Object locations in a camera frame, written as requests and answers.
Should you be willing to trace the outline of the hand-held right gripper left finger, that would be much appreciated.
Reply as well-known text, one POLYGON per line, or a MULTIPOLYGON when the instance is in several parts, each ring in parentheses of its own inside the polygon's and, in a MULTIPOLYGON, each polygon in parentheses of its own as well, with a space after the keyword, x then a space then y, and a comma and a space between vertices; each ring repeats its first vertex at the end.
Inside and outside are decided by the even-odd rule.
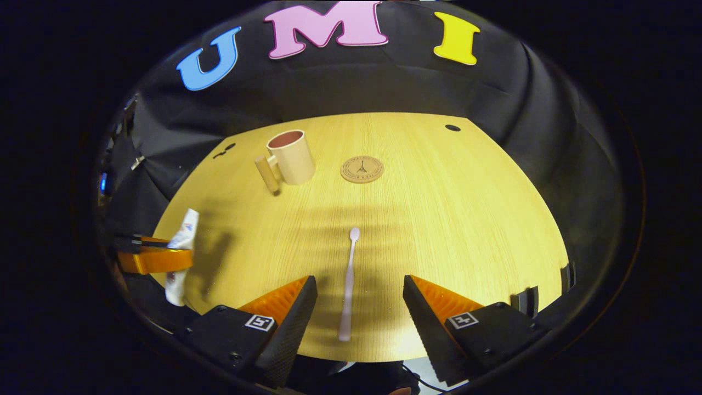
POLYGON ((316 278, 303 276, 239 308, 217 305, 174 336, 238 379, 284 387, 317 298, 316 278))

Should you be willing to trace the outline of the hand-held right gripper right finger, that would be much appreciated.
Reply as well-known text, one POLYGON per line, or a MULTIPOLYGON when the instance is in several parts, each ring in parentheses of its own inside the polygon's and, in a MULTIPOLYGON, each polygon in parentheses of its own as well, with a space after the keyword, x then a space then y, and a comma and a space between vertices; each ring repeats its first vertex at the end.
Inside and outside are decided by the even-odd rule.
POLYGON ((527 350, 547 327, 504 302, 482 305, 418 276, 402 297, 439 381, 482 376, 527 350))

